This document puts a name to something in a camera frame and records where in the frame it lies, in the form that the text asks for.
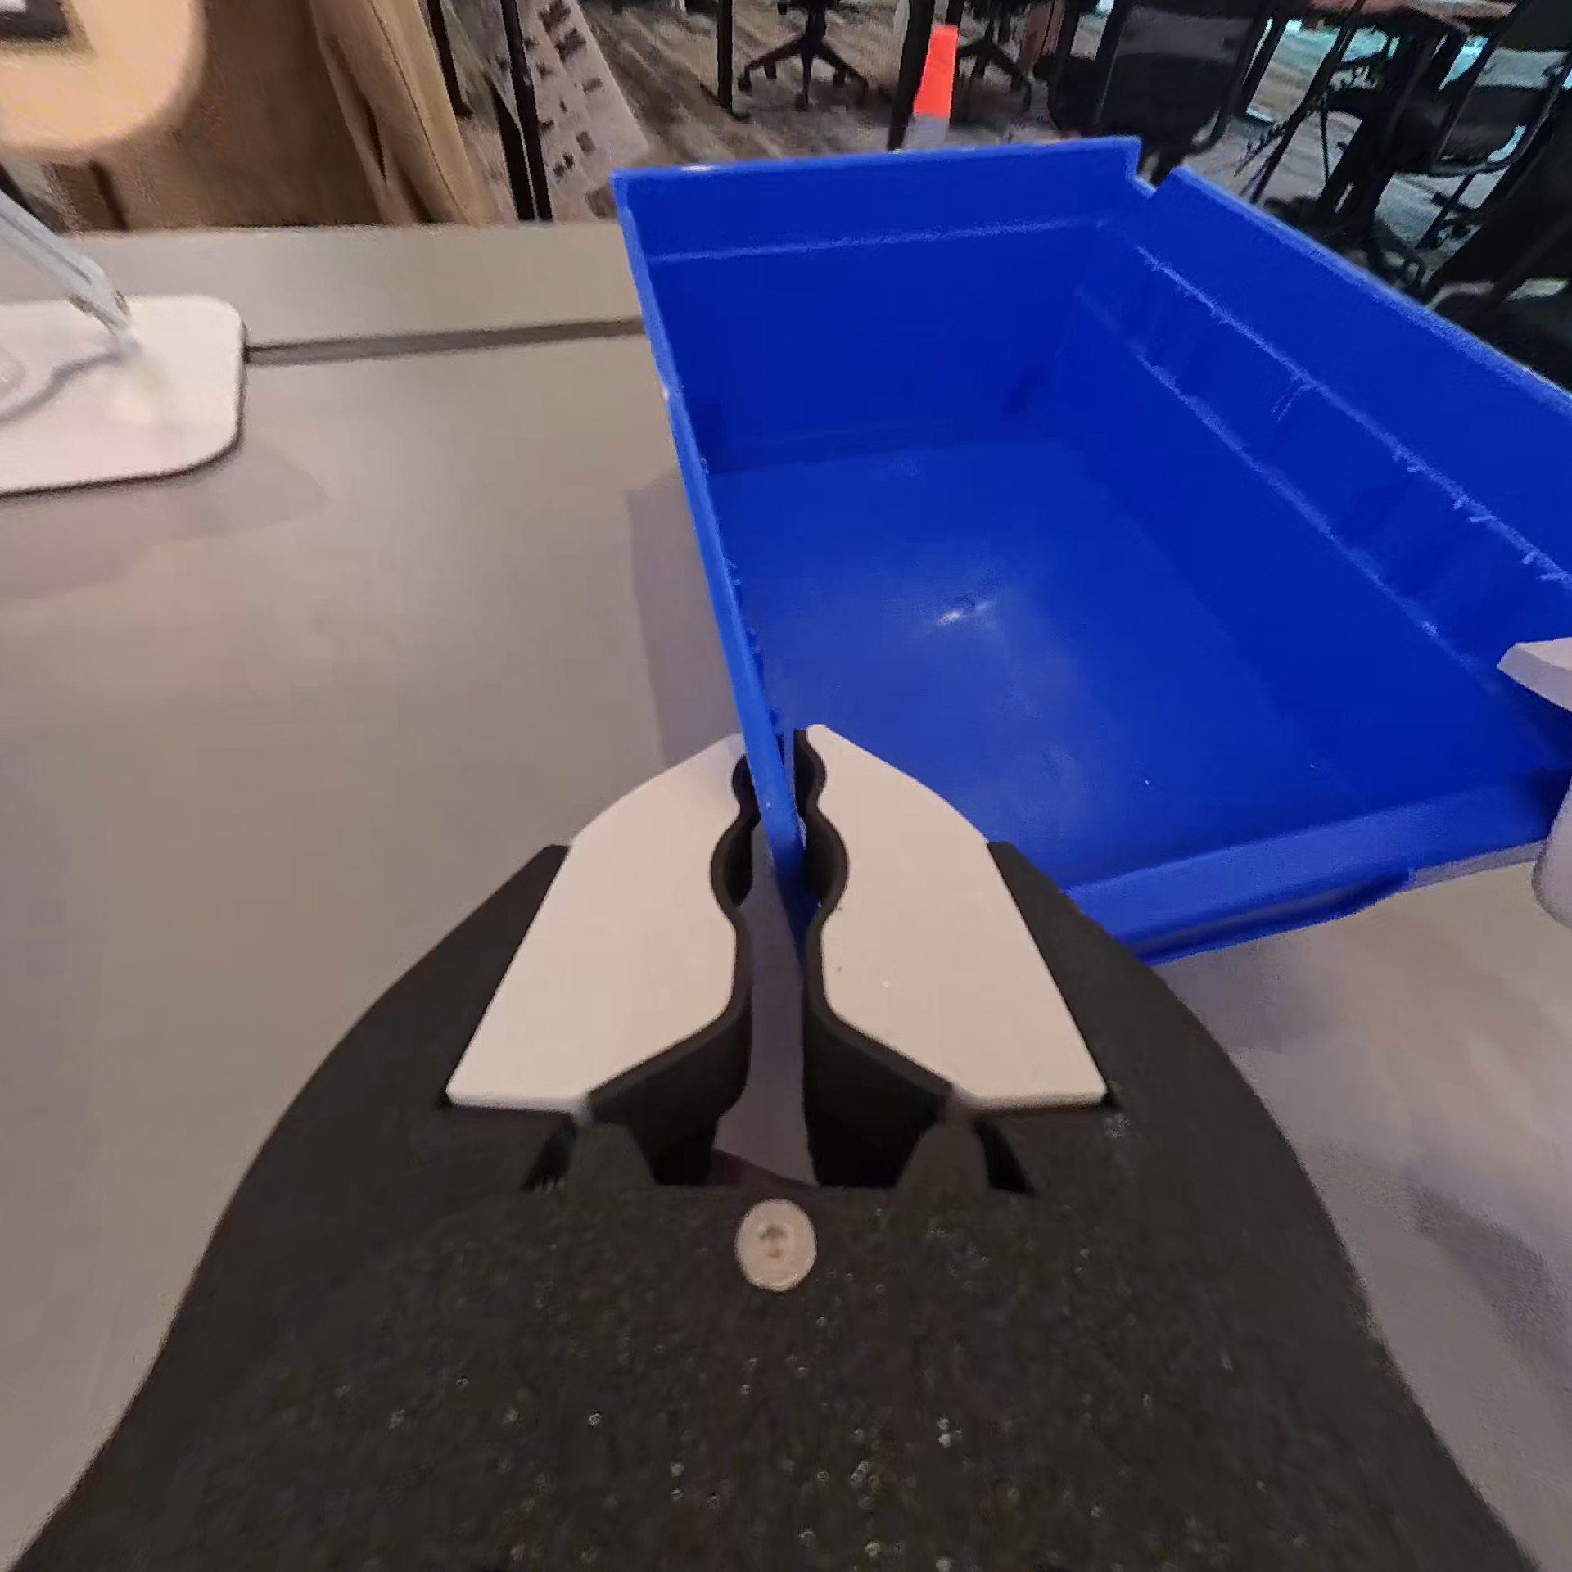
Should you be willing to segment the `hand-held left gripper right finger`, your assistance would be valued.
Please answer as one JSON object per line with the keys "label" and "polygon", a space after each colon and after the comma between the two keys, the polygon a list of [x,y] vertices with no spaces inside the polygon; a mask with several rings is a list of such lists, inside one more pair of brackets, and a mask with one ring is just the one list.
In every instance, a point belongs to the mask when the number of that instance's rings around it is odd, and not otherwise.
{"label": "hand-held left gripper right finger", "polygon": [[975,1113],[1108,1095],[987,836],[826,724],[798,736],[814,976],[831,1025]]}

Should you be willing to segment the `white and wooden book stand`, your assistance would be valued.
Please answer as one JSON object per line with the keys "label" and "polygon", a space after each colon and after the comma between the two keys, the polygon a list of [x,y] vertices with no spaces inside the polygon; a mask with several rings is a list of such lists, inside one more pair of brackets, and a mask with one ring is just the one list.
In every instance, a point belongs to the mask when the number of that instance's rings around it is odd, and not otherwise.
{"label": "white and wooden book stand", "polygon": [[[2,11],[4,163],[90,163],[188,107],[206,56],[200,4]],[[9,191],[2,238],[53,289],[2,307],[4,498],[181,477],[237,445],[248,338],[230,303],[125,296]]]}

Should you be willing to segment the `wooden top office table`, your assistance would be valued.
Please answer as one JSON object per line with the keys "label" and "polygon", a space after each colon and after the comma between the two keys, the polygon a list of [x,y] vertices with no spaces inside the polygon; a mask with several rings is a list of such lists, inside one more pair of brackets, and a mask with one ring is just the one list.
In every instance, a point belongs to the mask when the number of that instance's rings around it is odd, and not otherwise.
{"label": "wooden top office table", "polygon": [[[1247,104],[1252,102],[1266,68],[1287,30],[1312,25],[1352,25],[1354,28],[1383,23],[1436,23],[1441,28],[1464,32],[1490,30],[1503,23],[1517,9],[1517,4],[1497,2],[1305,2],[1269,4],[1264,12],[1261,40],[1247,54]],[[738,68],[735,40],[733,2],[714,5],[714,84],[705,84],[705,95],[723,112],[738,123],[747,123],[751,114],[737,104]]]}

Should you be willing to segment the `newspaper sheet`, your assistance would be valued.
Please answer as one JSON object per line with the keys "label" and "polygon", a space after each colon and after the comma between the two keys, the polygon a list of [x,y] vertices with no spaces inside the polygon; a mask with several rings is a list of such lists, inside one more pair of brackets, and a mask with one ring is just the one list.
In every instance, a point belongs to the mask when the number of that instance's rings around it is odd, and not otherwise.
{"label": "newspaper sheet", "polygon": [[502,2],[500,26],[500,83],[526,167],[544,179],[544,207],[554,221],[593,219],[614,174],[639,167],[651,144],[586,5]]}

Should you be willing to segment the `blue plastic bin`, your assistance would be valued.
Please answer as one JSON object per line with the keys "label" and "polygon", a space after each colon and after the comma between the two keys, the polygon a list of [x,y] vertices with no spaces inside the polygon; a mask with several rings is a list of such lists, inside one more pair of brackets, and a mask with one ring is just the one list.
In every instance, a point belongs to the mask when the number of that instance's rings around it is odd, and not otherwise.
{"label": "blue plastic bin", "polygon": [[1545,843],[1562,387],[1131,140],[616,193],[784,873],[812,724],[1150,961]]}

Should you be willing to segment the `black office chair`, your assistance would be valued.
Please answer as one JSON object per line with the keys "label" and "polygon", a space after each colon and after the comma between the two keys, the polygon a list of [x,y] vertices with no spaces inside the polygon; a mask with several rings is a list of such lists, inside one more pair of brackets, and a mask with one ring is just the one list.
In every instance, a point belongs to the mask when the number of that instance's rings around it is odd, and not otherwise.
{"label": "black office chair", "polygon": [[1562,91],[1524,165],[1427,286],[1427,307],[1571,387],[1571,107]]}
{"label": "black office chair", "polygon": [[1460,46],[1415,44],[1373,83],[1327,95],[1329,112],[1357,123],[1312,207],[1327,244],[1375,245],[1382,200],[1399,177],[1469,182],[1525,151],[1562,93],[1569,46],[1539,49],[1508,35],[1503,26],[1466,67]]}
{"label": "black office chair", "polygon": [[1159,186],[1208,153],[1247,107],[1248,79],[1273,25],[1273,2],[1117,2],[1092,54],[1075,39],[1091,4],[1057,4],[1035,77],[1049,116],[1084,139],[1140,142],[1140,167]]}
{"label": "black office chair", "polygon": [[859,104],[868,104],[873,93],[870,79],[830,42],[830,19],[844,2],[770,2],[781,18],[800,12],[802,28],[786,42],[745,61],[731,75],[731,86],[740,93],[752,93],[756,77],[775,83],[779,68],[796,61],[800,68],[800,90],[796,109],[807,112],[812,107],[816,67],[823,65],[831,74],[833,88],[851,88]]}

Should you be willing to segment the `orange traffic cone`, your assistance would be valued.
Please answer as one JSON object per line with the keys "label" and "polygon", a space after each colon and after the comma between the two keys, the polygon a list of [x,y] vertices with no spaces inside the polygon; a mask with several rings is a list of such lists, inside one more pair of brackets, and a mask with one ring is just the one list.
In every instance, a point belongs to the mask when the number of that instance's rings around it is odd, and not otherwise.
{"label": "orange traffic cone", "polygon": [[959,28],[956,25],[935,25],[928,40],[912,116],[900,147],[903,153],[936,149],[947,144],[954,121],[958,53]]}

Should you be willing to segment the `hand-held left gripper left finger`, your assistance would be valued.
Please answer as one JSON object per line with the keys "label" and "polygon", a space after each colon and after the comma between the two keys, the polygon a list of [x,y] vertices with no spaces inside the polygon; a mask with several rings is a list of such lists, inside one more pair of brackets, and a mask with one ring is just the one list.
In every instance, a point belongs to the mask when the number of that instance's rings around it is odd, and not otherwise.
{"label": "hand-held left gripper left finger", "polygon": [[602,810],[551,876],[448,1099],[593,1118],[597,1095],[721,1029],[749,1001],[752,841],[737,734]]}

